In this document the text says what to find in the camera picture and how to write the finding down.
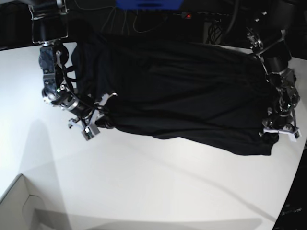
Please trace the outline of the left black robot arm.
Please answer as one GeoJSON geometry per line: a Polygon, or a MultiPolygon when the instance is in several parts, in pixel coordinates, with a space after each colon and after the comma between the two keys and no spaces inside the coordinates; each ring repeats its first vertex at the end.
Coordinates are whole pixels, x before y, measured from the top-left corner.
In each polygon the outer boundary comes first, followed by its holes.
{"type": "Polygon", "coordinates": [[[260,134],[284,134],[295,142],[301,136],[295,115],[300,96],[295,86],[295,71],[289,68],[292,55],[285,38],[299,1],[260,0],[259,4],[248,22],[247,39],[264,68],[266,81],[276,90],[260,134]]]}

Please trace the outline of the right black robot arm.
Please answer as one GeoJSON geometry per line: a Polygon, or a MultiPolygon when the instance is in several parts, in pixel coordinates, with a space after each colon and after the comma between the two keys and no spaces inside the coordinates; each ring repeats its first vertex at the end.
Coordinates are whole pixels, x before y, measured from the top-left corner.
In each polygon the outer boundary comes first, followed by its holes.
{"type": "Polygon", "coordinates": [[[28,0],[32,41],[39,44],[43,73],[42,98],[72,114],[68,126],[78,127],[86,140],[102,128],[113,129],[107,102],[116,95],[109,78],[113,66],[104,38],[90,31],[69,31],[64,0],[28,0]]]}

